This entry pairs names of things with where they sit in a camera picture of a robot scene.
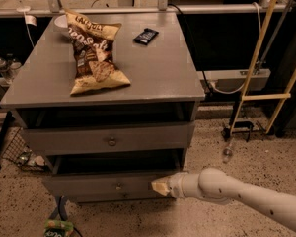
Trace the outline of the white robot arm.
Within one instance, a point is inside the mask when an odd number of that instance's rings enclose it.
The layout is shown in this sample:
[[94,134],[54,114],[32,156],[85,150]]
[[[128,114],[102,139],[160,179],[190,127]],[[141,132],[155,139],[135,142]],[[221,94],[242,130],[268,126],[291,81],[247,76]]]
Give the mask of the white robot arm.
[[296,232],[296,196],[244,183],[223,171],[206,168],[156,179],[152,188],[163,196],[196,198],[223,204],[233,199]]

